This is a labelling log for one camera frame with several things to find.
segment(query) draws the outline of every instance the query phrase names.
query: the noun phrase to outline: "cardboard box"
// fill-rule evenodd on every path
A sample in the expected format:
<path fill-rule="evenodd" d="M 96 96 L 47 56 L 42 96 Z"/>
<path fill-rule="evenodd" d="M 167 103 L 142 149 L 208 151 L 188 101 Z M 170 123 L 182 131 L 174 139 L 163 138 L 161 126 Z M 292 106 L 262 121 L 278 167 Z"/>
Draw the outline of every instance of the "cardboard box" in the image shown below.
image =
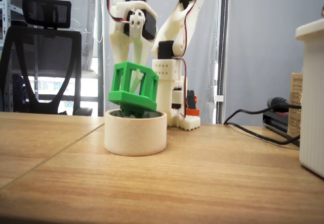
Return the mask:
<path fill-rule="evenodd" d="M 301 105 L 303 89 L 303 74 L 293 73 L 290 87 L 289 104 Z M 294 138 L 300 135 L 301 110 L 289 109 L 288 132 L 287 134 Z"/>

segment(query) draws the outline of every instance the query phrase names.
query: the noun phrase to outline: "gray curtain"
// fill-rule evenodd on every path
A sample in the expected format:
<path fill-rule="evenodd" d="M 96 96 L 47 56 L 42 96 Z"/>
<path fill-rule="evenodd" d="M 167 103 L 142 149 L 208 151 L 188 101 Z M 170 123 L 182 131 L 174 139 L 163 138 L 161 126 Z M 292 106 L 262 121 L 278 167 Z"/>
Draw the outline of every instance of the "gray curtain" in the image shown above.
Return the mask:
<path fill-rule="evenodd" d="M 296 28 L 320 19 L 323 3 L 324 0 L 230 0 L 221 122 L 239 108 L 266 108 L 268 98 L 289 99 L 291 74 L 301 72 L 303 66 L 304 45 L 295 40 Z M 238 114 L 232 122 L 261 126 L 262 115 Z"/>
<path fill-rule="evenodd" d="M 71 28 L 82 34 L 82 69 L 90 71 L 95 25 L 95 1 L 96 0 L 63 0 L 72 3 Z"/>
<path fill-rule="evenodd" d="M 157 27 L 161 28 L 172 14 L 178 0 L 150 0 L 149 5 L 158 16 Z M 205 0 L 198 16 L 194 36 L 184 59 L 187 63 L 188 89 L 198 96 L 197 107 L 200 109 L 202 123 L 212 123 L 214 109 L 214 79 L 216 62 L 218 0 Z M 105 110 L 117 108 L 108 101 L 113 77 L 113 54 L 109 42 L 109 17 L 104 9 L 104 91 Z M 150 54 L 146 66 L 152 66 L 154 57 Z"/>

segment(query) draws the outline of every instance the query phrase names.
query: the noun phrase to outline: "chair headrest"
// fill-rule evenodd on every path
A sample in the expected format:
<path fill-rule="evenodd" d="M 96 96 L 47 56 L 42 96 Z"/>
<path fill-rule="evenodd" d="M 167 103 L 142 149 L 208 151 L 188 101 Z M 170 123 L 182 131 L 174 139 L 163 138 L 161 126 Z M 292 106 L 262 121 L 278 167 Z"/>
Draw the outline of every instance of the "chair headrest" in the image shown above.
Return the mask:
<path fill-rule="evenodd" d="M 45 28 L 70 28 L 71 2 L 60 0 L 23 0 L 22 11 L 28 24 Z"/>

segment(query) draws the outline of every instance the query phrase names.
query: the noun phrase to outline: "green 3d-printed cage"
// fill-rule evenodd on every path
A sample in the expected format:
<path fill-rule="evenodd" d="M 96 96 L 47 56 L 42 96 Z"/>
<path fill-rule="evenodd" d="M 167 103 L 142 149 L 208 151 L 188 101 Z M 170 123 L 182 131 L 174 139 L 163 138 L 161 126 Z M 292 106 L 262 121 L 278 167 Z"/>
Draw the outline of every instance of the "green 3d-printed cage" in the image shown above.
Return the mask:
<path fill-rule="evenodd" d="M 130 92 L 132 71 L 141 72 L 139 95 Z M 112 87 L 108 100 L 120 105 L 124 116 L 141 118 L 145 111 L 156 110 L 158 75 L 138 64 L 124 62 L 115 65 Z"/>

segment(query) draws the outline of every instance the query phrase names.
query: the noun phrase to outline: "white bracket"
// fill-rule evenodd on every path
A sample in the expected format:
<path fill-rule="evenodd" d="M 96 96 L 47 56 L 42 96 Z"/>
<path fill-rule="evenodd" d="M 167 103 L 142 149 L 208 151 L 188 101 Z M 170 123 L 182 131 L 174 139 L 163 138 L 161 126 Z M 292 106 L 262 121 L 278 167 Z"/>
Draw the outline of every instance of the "white bracket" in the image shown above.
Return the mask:
<path fill-rule="evenodd" d="M 215 102 L 224 102 L 224 96 L 216 95 L 214 98 Z"/>

